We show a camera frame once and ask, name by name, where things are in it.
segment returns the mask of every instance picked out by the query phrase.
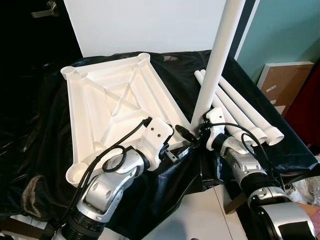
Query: white floor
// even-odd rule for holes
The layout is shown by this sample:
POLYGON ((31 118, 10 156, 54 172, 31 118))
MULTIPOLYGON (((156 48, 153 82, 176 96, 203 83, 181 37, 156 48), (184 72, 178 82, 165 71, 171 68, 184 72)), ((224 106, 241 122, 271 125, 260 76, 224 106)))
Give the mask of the white floor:
MULTIPOLYGON (((225 215, 223 204, 230 201, 224 186, 205 192, 186 195, 179 209, 150 232, 144 240, 246 240, 237 213, 225 215)), ((44 228, 45 222, 21 215, 12 216, 19 221, 44 228)), ((120 235, 105 228, 100 240, 119 240, 120 235)))

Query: teal wall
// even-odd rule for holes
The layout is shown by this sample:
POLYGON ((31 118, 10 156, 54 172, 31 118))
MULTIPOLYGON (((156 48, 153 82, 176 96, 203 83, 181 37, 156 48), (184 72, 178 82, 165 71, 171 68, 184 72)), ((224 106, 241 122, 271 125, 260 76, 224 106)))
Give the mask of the teal wall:
POLYGON ((237 62, 254 81, 266 63, 320 56, 319 0, 260 0, 237 62))

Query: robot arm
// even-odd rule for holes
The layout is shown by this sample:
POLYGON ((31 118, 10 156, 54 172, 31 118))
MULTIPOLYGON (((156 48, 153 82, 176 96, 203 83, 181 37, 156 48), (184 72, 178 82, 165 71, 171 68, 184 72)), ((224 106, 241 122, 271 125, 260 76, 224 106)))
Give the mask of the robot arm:
POLYGON ((55 234, 55 240, 96 240, 111 219, 124 191, 143 171, 154 171, 174 130, 160 118, 154 118, 142 134, 141 141, 122 154, 113 156, 94 177, 80 197, 76 210, 55 234))
MULTIPOLYGON (((220 108, 212 109, 203 118, 211 124, 225 122, 220 108)), ((279 185, 269 178, 259 161, 241 142, 224 134, 224 125, 222 128, 206 127, 202 131, 202 134, 209 136, 206 148, 220 152, 247 196, 259 239, 316 239, 313 223, 307 213, 292 202, 279 185)))

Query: black tarp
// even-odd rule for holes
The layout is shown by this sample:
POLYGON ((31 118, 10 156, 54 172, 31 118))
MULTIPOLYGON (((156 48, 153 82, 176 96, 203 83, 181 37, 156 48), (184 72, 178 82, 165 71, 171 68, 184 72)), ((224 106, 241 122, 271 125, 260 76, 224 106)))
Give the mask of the black tarp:
MULTIPOLYGON (((137 56, 139 52, 82 58, 74 67, 137 56)), ((195 70, 205 69, 210 51, 151 53, 151 64, 190 121, 200 86, 195 70)), ((320 165, 280 114, 229 57, 222 75, 272 125, 284 133, 274 146, 264 144, 285 183, 320 174, 320 165)), ((73 163, 67 83, 56 72, 4 81, 0 125, 0 218, 23 214, 47 221, 59 218, 75 188, 65 173, 73 163)), ((263 167, 266 162, 255 149, 263 167)), ((177 165, 165 160, 125 191, 108 227, 141 239, 179 207, 186 193, 204 191, 231 180, 229 166, 203 147, 177 165)))

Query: white pvc pipe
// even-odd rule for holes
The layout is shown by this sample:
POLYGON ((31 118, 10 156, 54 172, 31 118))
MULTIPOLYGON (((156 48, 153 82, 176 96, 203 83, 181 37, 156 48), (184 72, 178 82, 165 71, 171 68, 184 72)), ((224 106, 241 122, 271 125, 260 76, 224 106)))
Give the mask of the white pvc pipe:
MULTIPOLYGON (((204 80, 204 76, 202 75, 202 72, 200 73, 199 71, 195 71, 194 72, 194 76, 196 77, 196 79, 198 80, 199 84, 202 85, 202 82, 204 80)), ((227 110, 227 108, 225 107, 225 105, 221 102, 221 100, 218 98, 217 95, 214 95, 213 101, 212 101, 212 106, 214 108, 221 108, 222 112, 223 112, 223 116, 225 119, 226 123, 231 123, 231 124, 238 124, 236 122, 236 120, 231 116, 230 112, 227 110)), ((235 137, 235 139, 237 139, 238 141, 242 141, 241 140, 241 135, 244 134, 245 132, 242 131, 240 128, 235 127, 235 126, 229 126, 229 125, 225 125, 225 128, 228 130, 228 132, 235 137)), ((243 140, 247 145, 251 145, 252 144, 252 139, 245 135, 243 136, 243 140)))
POLYGON ((228 109, 229 113, 234 117, 236 122, 248 129, 259 141, 259 143, 264 143, 267 140, 267 135, 259 128, 256 127, 253 122, 241 111, 241 109, 231 100, 231 98, 221 89, 217 87, 216 95, 221 100, 223 105, 228 109))
POLYGON ((234 38, 245 0, 226 0, 207 65, 206 75, 193 112, 190 130, 196 135, 203 114, 212 104, 234 38))
POLYGON ((202 69, 202 70, 200 71, 200 73, 201 73, 202 76, 205 76, 206 70, 202 69))
POLYGON ((272 126, 261 114, 252 107, 240 93, 235 90, 230 83, 223 77, 220 78, 219 85, 232 98, 237 106, 245 113, 246 116, 259 128, 261 128, 267 136, 266 143, 275 145, 284 139, 284 134, 275 126, 272 126))

